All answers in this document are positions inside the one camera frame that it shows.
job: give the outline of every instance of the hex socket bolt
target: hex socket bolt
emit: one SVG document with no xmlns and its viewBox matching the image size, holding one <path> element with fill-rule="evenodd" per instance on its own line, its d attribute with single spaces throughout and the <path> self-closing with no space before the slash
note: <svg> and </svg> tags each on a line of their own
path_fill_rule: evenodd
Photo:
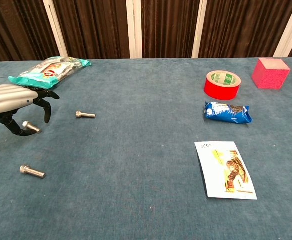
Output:
<svg viewBox="0 0 292 240">
<path fill-rule="evenodd" d="M 32 169 L 29 165 L 21 165 L 19 171 L 22 174 L 30 174 L 41 179 L 44 179 L 46 177 L 46 173 Z"/>
<path fill-rule="evenodd" d="M 81 112 L 81 111 L 77 111 L 76 112 L 76 118 L 80 119 L 80 118 L 91 118 L 91 119 L 94 119 L 96 118 L 96 114 L 93 114 L 93 113 L 84 113 L 84 112 Z"/>
<path fill-rule="evenodd" d="M 40 134 L 40 133 L 42 132 L 42 130 L 41 130 L 39 127 L 33 125 L 33 124 L 32 124 L 31 122 L 29 122 L 29 121 L 24 121 L 24 122 L 22 123 L 22 125 L 23 125 L 24 128 L 35 130 L 38 134 Z"/>
</svg>

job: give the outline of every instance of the blue table surface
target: blue table surface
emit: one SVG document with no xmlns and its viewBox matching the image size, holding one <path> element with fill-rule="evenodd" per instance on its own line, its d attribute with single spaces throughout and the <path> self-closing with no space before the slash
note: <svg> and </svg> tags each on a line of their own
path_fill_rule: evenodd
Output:
<svg viewBox="0 0 292 240">
<path fill-rule="evenodd" d="M 292 57 L 281 90 L 256 88 L 257 58 L 107 59 L 55 87 L 41 134 L 0 124 L 0 239 L 292 239 Z M 0 84 L 37 61 L 0 62 Z M 206 74 L 241 77 L 251 124 L 204 118 Z M 96 119 L 75 117 L 81 110 Z M 207 198 L 194 142 L 235 142 L 258 200 Z M 45 179 L 19 173 L 27 164 Z"/>
</svg>

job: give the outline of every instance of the tape roll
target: tape roll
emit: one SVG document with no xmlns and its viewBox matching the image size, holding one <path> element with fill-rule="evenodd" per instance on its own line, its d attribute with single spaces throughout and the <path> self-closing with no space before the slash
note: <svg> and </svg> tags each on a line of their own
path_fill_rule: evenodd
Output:
<svg viewBox="0 0 292 240">
<path fill-rule="evenodd" d="M 229 71 L 211 71 L 206 76 L 205 93 L 218 100 L 232 100 L 240 89 L 242 80 Z"/>
</svg>

